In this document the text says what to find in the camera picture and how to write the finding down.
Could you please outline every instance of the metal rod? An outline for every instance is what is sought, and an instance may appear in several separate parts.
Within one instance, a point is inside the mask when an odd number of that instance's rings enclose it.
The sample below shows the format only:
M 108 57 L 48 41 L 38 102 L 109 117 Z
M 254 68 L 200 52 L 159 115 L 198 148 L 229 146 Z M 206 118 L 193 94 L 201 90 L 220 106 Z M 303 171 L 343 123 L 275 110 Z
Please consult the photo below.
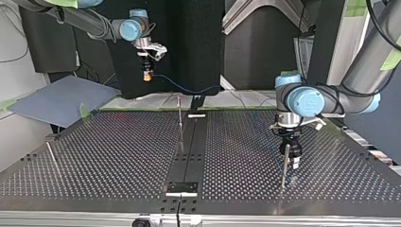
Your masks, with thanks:
M 50 152 L 50 156 L 53 162 L 57 162 L 56 157 L 54 156 L 53 149 L 51 148 L 50 142 L 46 142 L 47 149 Z
M 397 41 L 401 36 L 401 1 L 390 1 L 378 22 Z M 343 86 L 362 94 L 378 90 L 390 75 L 391 68 L 382 66 L 392 51 L 393 47 L 373 28 L 342 80 Z
M 281 187 L 286 187 L 286 178 L 287 178 L 287 168 L 288 168 L 288 159 L 289 159 L 289 149 L 290 145 L 286 145 L 286 151 L 284 155 L 284 166 L 283 166 L 283 179 L 281 180 Z
M 180 95 L 177 95 L 177 107 L 178 107 L 178 114 L 180 118 L 180 130 L 183 130 L 183 115 L 182 115 L 182 109 L 181 109 L 181 97 Z

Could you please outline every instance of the black metal plate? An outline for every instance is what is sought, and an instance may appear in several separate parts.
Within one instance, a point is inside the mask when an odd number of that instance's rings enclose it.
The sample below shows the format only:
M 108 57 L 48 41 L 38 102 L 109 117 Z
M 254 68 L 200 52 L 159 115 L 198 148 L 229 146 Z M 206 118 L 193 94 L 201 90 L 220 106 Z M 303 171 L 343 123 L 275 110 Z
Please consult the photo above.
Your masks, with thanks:
M 401 217 L 401 178 L 331 123 L 305 128 L 281 190 L 274 114 L 208 112 L 182 137 L 177 113 L 99 113 L 56 142 L 57 164 L 41 148 L 0 173 L 0 210 L 175 213 L 177 178 L 198 183 L 182 213 Z
M 331 123 L 305 127 L 301 167 L 282 190 L 281 139 L 269 131 L 274 115 L 208 114 L 199 212 L 401 217 L 401 178 Z

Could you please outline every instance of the end effector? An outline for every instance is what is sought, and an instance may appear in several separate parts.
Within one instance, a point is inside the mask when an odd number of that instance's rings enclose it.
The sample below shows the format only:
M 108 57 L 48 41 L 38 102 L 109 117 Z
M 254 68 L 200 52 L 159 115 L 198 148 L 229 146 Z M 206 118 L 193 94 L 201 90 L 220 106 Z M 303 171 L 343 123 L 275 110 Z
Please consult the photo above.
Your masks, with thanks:
M 144 9 L 130 11 L 130 19 L 113 21 L 113 26 L 118 27 L 122 39 L 132 42 L 138 49 L 141 59 L 144 81 L 149 82 L 153 76 L 154 61 L 159 61 L 165 56 L 167 48 L 161 44 L 153 43 L 150 32 L 156 24 L 148 22 L 148 13 Z

